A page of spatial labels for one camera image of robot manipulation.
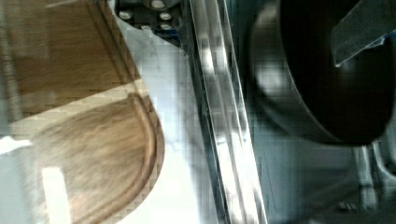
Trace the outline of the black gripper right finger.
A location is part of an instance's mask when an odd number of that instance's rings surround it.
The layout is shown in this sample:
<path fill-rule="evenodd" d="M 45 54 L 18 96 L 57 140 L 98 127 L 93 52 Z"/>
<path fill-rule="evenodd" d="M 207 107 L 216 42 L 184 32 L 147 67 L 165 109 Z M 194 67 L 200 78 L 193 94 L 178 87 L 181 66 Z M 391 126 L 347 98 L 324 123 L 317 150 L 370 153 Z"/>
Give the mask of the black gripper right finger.
<path fill-rule="evenodd" d="M 396 30 L 395 0 L 360 0 L 331 32 L 336 67 L 361 51 L 382 45 Z"/>

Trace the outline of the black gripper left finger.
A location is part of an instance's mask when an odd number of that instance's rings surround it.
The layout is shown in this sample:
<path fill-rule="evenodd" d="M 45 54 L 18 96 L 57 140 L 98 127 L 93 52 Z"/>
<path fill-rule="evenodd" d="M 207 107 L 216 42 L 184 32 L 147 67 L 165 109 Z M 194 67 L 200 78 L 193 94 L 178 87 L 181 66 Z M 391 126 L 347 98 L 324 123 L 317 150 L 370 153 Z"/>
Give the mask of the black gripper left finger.
<path fill-rule="evenodd" d="M 185 0 L 114 0 L 114 11 L 135 29 L 149 30 L 188 55 L 184 4 Z"/>

